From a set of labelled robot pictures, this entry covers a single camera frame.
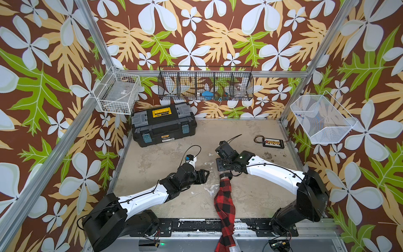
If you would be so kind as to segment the forearm in red plaid sleeve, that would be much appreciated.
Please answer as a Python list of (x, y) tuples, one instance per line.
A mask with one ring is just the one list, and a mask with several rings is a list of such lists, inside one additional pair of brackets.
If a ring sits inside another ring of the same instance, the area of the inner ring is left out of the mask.
[(216, 252), (240, 252), (234, 238), (236, 208), (231, 193), (230, 180), (220, 179), (219, 191), (214, 198), (214, 207), (221, 221), (221, 237)]

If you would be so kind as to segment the black wrist watch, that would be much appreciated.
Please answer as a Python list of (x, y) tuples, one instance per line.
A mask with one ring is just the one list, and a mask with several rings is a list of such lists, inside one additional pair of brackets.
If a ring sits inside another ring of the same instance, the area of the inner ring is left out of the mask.
[(221, 180), (224, 180), (224, 179), (231, 180), (233, 178), (233, 174), (231, 173), (231, 171), (221, 172), (220, 175), (219, 175), (219, 178)]

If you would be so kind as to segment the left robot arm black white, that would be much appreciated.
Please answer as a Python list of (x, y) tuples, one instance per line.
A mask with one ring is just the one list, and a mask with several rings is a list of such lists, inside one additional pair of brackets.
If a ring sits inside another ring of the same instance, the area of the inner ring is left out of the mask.
[(160, 233), (160, 221), (150, 208), (178, 197), (192, 185), (205, 184), (209, 174), (208, 170), (195, 170), (191, 161), (147, 190), (121, 197), (106, 195), (82, 220), (93, 251), (105, 250), (122, 236), (150, 237)]

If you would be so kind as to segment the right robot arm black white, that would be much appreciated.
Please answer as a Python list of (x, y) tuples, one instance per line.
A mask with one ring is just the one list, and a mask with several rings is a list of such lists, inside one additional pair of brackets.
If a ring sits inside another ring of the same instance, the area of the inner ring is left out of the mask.
[(296, 223), (305, 219), (319, 222), (329, 201), (330, 193), (319, 174), (313, 170), (296, 171), (266, 161), (249, 151), (238, 153), (228, 142), (221, 141), (215, 152), (218, 171), (258, 176), (288, 190), (296, 199), (279, 208), (268, 224), (268, 231), (284, 235)]

